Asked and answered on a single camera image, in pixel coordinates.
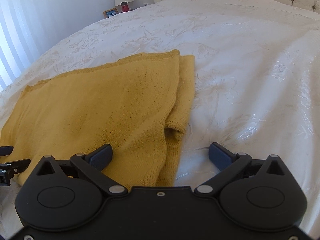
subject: yellow garment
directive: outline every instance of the yellow garment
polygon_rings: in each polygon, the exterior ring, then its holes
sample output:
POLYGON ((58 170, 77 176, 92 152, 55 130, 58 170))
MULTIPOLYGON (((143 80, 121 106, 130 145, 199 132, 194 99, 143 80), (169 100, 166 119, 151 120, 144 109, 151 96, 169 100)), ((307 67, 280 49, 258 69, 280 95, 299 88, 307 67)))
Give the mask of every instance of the yellow garment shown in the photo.
POLYGON ((113 160, 102 172, 131 186, 172 186, 194 97, 194 57, 141 53, 28 86, 1 131, 12 145, 1 163, 29 158, 23 184, 44 155, 88 154, 104 143, 113 160))

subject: black robotic gripper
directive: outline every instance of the black robotic gripper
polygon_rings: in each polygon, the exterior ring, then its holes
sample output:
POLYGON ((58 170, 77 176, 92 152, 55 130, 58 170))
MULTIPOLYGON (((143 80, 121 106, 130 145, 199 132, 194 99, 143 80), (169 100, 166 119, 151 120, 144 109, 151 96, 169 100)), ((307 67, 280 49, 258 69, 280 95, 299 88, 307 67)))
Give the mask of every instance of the black robotic gripper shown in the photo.
MULTIPOLYGON (((9 155, 13 147, 0 147, 9 155)), ((307 200, 278 155, 253 160, 218 143, 220 173, 198 186, 133 187, 102 174, 112 147, 57 161, 44 156, 15 200, 23 224, 12 240, 311 240, 299 228, 307 200)), ((30 160, 0 164, 0 185, 30 160)))

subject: bedspread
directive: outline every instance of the bedspread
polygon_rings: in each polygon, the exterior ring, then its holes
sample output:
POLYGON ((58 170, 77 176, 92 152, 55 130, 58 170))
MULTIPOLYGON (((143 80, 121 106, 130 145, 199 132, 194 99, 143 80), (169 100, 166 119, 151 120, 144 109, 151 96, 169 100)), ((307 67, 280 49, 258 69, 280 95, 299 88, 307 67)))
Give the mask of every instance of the bedspread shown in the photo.
MULTIPOLYGON (((49 49, 0 93, 0 128, 28 85, 139 52, 196 57, 196 94, 175 185, 218 171, 207 147, 278 154, 308 198, 301 228, 320 235, 320 15, 273 0, 165 0, 85 27, 49 49)), ((13 185, 0 189, 1 233, 20 224, 13 185)))

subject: white wall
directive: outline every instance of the white wall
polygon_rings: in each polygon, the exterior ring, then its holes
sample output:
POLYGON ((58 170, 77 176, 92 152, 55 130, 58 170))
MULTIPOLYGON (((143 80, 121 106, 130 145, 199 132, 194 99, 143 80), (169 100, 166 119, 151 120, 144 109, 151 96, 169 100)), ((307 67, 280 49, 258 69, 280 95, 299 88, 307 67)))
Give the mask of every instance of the white wall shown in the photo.
POLYGON ((0 91, 49 48, 102 20, 102 12, 114 5, 114 0, 0 0, 0 91))

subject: photograph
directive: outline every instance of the photograph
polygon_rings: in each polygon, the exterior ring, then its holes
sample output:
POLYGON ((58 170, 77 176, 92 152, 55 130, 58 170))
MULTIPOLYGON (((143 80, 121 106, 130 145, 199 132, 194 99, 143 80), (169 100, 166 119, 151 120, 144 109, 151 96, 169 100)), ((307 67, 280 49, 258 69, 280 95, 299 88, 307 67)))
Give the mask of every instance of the photograph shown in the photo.
POLYGON ((116 8, 113 8, 113 9, 110 9, 108 11, 103 12, 103 15, 105 18, 109 18, 109 17, 114 16, 116 14, 118 14, 118 11, 116 8))

